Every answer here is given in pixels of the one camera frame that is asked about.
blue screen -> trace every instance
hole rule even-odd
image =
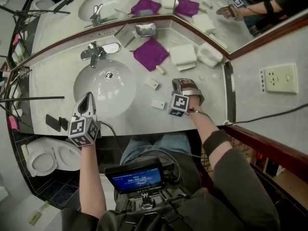
[[[162,182],[158,168],[112,177],[112,180],[121,191],[153,186]]]

black armband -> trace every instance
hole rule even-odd
[[[214,131],[206,141],[204,141],[202,147],[207,157],[209,157],[217,147],[227,141],[230,141],[230,138],[225,130]]]
[[[274,14],[274,8],[270,1],[264,1],[264,6],[266,8],[266,11],[268,12],[268,15],[271,16]]]

black sleeve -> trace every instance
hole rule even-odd
[[[214,189],[248,230],[280,230],[278,213],[243,153],[232,148],[217,162]]]
[[[95,231],[98,219],[91,215],[72,209],[61,211],[62,231]]]

person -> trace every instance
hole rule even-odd
[[[192,88],[188,87],[190,83],[189,80],[182,80],[181,85],[187,86],[183,90],[191,90]],[[199,104],[199,96],[191,95],[189,109],[202,111]],[[199,113],[189,113],[189,116],[198,130],[202,143],[212,133],[218,131],[209,117]],[[162,151],[142,147],[146,144],[145,141],[131,140],[123,153],[121,164],[147,157],[166,159],[166,153],[162,151],[171,154],[182,170],[180,185],[192,193],[190,198],[181,200],[176,209],[176,213],[181,216],[190,230],[280,230],[279,217],[270,197],[245,156],[239,149],[232,148],[228,141],[222,142],[209,155],[209,161],[214,170],[214,195],[201,187],[200,174],[192,157],[188,155],[191,153],[191,148],[185,135],[177,133],[165,135],[156,142],[156,147],[161,147]],[[121,228],[124,223],[123,216],[127,212],[123,208],[126,206],[123,203],[127,203],[127,196],[115,194],[116,209],[106,210],[94,145],[84,146],[81,150],[79,195],[81,212],[68,208],[61,211],[63,231],[126,230]],[[147,219],[128,230],[169,231],[174,229],[164,219],[159,218]],[[178,230],[184,230],[183,225],[179,226]]]
[[[239,8],[238,13],[244,18],[248,28],[266,15],[283,12],[282,18],[286,18],[308,8],[308,0],[242,0],[242,2],[244,6]],[[229,11],[226,13],[226,17],[232,17]]]

faucet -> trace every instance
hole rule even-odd
[[[101,55],[106,55],[104,48],[102,46],[98,46],[96,41],[89,44],[88,49],[81,53],[81,59],[86,60],[91,58],[90,67],[96,68],[96,64]]]
[[[101,24],[100,11],[102,7],[103,7],[103,4],[101,4],[100,6],[95,5],[93,8],[93,15],[90,17],[90,20],[93,26],[99,26]]]

